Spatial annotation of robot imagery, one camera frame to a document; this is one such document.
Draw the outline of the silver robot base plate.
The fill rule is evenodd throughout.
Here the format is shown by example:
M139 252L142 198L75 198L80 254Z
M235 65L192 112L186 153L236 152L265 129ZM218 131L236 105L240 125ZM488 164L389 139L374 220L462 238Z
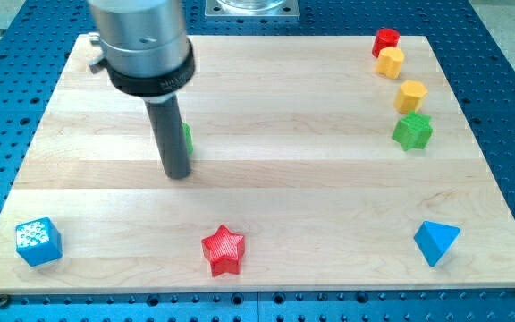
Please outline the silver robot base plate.
M210 21L295 20L300 10L298 0L206 0L204 14Z

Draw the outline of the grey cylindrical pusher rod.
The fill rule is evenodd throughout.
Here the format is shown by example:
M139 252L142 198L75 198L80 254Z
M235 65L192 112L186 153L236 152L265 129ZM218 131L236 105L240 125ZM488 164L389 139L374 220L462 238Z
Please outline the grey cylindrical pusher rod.
M152 98L145 105L165 175L186 178L191 168L177 97Z

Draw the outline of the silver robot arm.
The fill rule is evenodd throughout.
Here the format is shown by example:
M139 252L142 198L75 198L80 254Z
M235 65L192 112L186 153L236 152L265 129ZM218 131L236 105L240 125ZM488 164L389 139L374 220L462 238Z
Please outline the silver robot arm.
M196 65L179 0L88 0L112 85L145 103L165 175L190 175L176 92Z

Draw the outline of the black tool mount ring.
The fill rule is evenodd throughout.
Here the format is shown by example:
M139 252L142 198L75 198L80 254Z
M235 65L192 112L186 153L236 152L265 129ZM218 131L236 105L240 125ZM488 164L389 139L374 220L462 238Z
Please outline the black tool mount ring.
M188 54L184 61L170 72L155 77L136 78L116 71L103 56L89 65L96 74L105 69L112 85L119 91L135 97L161 97L169 95L184 87L194 76L196 64L193 45L187 38Z

